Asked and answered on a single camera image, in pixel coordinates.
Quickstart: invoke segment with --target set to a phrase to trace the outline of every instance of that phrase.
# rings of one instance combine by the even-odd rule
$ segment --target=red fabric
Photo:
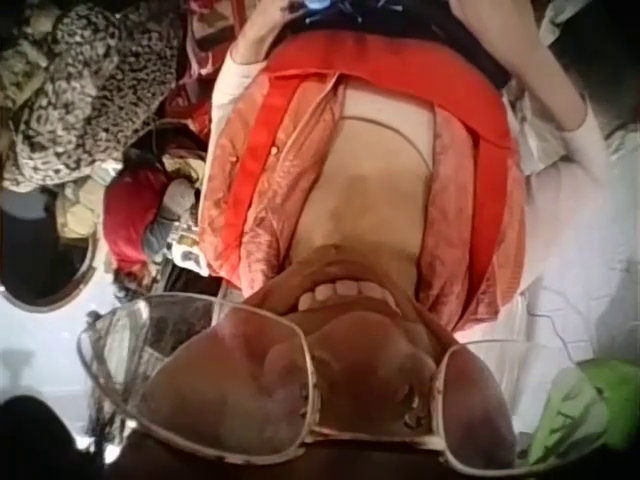
[[[145,168],[124,173],[107,187],[102,227],[117,270],[136,272],[147,264],[144,232],[157,215],[168,186],[163,170]]]
[[[269,148],[300,83],[318,74],[357,77],[449,111],[478,139],[466,311],[490,270],[506,205],[512,140],[498,90],[442,45],[351,32],[313,32],[289,39],[273,53],[266,72],[270,88],[231,187],[223,244],[231,246],[242,238]],[[229,251],[237,268],[239,251]]]
[[[164,116],[186,124],[205,142],[211,136],[211,94],[192,100],[184,85],[177,86],[164,103]]]

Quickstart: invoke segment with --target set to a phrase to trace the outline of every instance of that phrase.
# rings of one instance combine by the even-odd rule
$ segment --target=eyeglass frame
[[[153,422],[146,420],[142,416],[134,413],[124,402],[120,400],[119,394],[113,388],[113,393],[109,393],[110,389],[106,385],[103,385],[102,380],[99,378],[93,369],[91,368],[90,361],[84,357],[84,353],[82,351],[82,340],[85,334],[88,334],[91,330],[95,329],[95,324],[100,320],[103,320],[109,316],[113,316],[118,310],[124,310],[126,307],[132,306],[139,302],[146,302],[149,297],[158,298],[158,297],[190,297],[190,298],[198,298],[200,300],[210,301],[212,304],[221,304],[227,308],[237,308],[240,310],[245,310],[248,312],[257,313],[263,315],[267,318],[275,320],[276,322],[290,327],[296,335],[300,339],[300,343],[302,345],[302,350],[304,352],[304,359],[307,366],[307,382],[309,385],[308,392],[308,403],[307,403],[307,415],[301,429],[301,433],[298,436],[297,440],[292,443],[292,446],[287,450],[278,453],[276,455],[245,455],[238,453],[230,453],[225,452],[223,450],[217,450],[214,448],[203,448],[201,445],[198,445],[194,442],[184,439],[183,437],[174,434],[170,431],[163,429],[162,427],[158,427],[154,425]],[[90,344],[91,350],[93,352],[93,356],[96,357],[96,353],[100,351],[100,349],[95,348],[96,345],[92,340],[91,335],[86,335]],[[294,323],[289,320],[282,318],[278,315],[275,315],[266,310],[262,310],[260,308],[252,307],[250,305],[245,305],[236,302],[230,302],[224,299],[219,299],[216,297],[211,297],[207,295],[200,294],[192,294],[192,293],[183,293],[183,292],[166,292],[155,295],[149,295],[141,299],[134,300],[132,302],[128,302],[124,305],[120,305],[104,315],[101,315],[99,318],[93,318],[85,327],[80,334],[78,335],[78,339],[76,341],[76,352],[80,359],[80,363],[82,364],[83,369],[89,376],[93,385],[99,390],[99,392],[113,405],[116,411],[123,414],[125,417],[135,420],[136,425],[140,427],[142,430],[145,430],[152,437],[157,440],[166,443],[169,446],[182,450],[186,453],[190,453],[196,455],[201,458],[223,461],[225,463],[234,464],[234,465],[252,465],[252,466],[267,466],[267,465],[277,465],[281,463],[286,463],[288,461],[294,460],[302,456],[306,447],[322,442],[322,441],[359,441],[359,442],[371,442],[371,443],[382,443],[382,444],[396,444],[396,445],[406,445],[412,447],[416,450],[424,450],[428,452],[434,452],[441,454],[441,458],[446,464],[455,470],[458,473],[463,475],[474,476],[478,478],[500,478],[500,477],[510,477],[514,475],[523,475],[523,474],[537,474],[540,472],[548,471],[553,468],[558,468],[566,463],[570,463],[572,460],[568,460],[566,462],[557,462],[553,464],[541,464],[541,465],[527,465],[521,467],[514,467],[511,469],[476,469],[473,467],[469,467],[459,460],[455,458],[455,456],[450,452],[447,447],[447,442],[444,434],[444,406],[443,406],[443,397],[444,397],[444,380],[445,373],[447,371],[447,363],[449,358],[453,354],[453,352],[457,351],[460,348],[468,348],[473,345],[487,345],[487,344],[521,344],[521,345],[536,345],[533,342],[520,341],[520,340],[511,340],[511,339],[492,339],[492,340],[478,340],[472,341],[468,343],[460,343],[457,344],[447,350],[445,353],[440,365],[436,370],[436,375],[434,376],[434,388],[432,388],[430,405],[431,405],[431,426],[434,433],[428,435],[418,435],[413,438],[407,437],[386,437],[380,435],[368,435],[368,434],[360,434],[360,433],[347,433],[341,432],[335,429],[321,427],[320,423],[320,414],[321,414],[321,393],[320,388],[318,386],[317,374],[315,370],[315,366],[313,364],[313,356],[309,349],[309,344],[306,340],[304,332]],[[94,363],[99,370],[108,370],[106,359],[102,356],[100,361],[95,361]],[[103,371],[103,376],[106,381],[109,383],[114,383],[112,380],[112,376],[109,373]]]

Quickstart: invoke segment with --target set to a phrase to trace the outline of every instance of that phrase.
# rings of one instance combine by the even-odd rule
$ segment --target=clothing pile
[[[58,214],[80,207],[95,225],[104,185],[100,174],[89,176],[120,164],[155,123],[176,83],[179,13],[178,1],[160,0],[120,14],[90,3],[33,11],[15,46],[0,53],[2,187],[55,189]],[[62,235],[95,230],[67,223]]]

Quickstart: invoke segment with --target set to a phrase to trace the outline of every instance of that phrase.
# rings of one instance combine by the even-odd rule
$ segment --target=red top
[[[102,228],[116,269],[135,272],[147,264],[144,233],[156,217],[169,178],[159,168],[141,168],[116,177],[104,194]]]

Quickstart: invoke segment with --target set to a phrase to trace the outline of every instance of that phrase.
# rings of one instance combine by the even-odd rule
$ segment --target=green object
[[[617,360],[578,364],[609,410],[605,443],[614,450],[630,446],[640,426],[640,368]]]
[[[542,465],[579,458],[604,441],[607,427],[607,406],[597,389],[580,368],[565,368],[551,383],[526,462]]]

